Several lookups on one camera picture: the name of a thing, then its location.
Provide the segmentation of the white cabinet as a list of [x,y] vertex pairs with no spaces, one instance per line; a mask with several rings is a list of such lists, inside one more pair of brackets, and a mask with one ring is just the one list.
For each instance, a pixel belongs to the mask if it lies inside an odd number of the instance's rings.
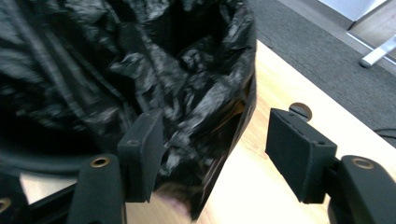
[[350,21],[358,21],[386,1],[387,0],[319,0],[321,4],[343,15]]

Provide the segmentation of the black garbage bag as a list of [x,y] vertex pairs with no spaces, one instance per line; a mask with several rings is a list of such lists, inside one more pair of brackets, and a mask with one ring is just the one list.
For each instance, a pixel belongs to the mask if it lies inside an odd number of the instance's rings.
[[153,193],[197,219],[255,106],[248,0],[0,0],[0,224],[125,224],[118,143],[163,112]]

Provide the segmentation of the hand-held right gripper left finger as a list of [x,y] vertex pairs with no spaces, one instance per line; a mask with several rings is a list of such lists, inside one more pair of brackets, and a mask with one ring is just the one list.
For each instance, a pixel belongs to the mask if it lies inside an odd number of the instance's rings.
[[126,202],[150,200],[164,152],[163,112],[153,109],[142,113],[118,143]]

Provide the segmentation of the round dark table hole cap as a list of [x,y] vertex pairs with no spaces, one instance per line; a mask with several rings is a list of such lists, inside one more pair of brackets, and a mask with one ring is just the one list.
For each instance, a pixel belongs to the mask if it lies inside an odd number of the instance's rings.
[[310,107],[300,102],[292,103],[289,106],[289,111],[298,115],[301,119],[305,121],[309,121],[313,117]]

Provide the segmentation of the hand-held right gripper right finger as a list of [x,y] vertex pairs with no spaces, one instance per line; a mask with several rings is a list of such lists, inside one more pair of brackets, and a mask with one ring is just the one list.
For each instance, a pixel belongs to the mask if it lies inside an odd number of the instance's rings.
[[265,153],[301,203],[322,203],[323,171],[332,166],[337,145],[288,111],[270,110]]

